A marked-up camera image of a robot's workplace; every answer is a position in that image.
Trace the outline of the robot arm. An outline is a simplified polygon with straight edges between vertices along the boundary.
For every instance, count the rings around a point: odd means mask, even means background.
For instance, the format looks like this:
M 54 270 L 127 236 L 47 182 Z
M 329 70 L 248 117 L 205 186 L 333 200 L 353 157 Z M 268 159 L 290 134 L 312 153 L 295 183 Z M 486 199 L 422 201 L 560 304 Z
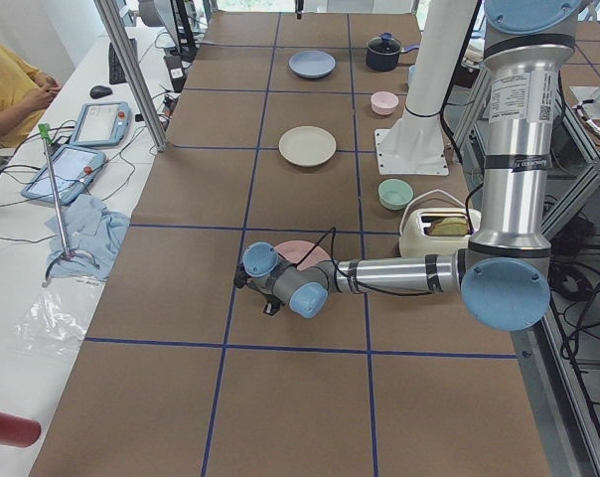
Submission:
M 266 242 L 250 245 L 234 275 L 266 299 L 311 318 L 333 292 L 425 296 L 461 293 L 469 312 L 501 330 L 527 328 L 545 314 L 549 241 L 541 218 L 558 72 L 575 46 L 580 1 L 489 1 L 484 65 L 491 73 L 481 220 L 450 255 L 334 261 L 306 269 Z

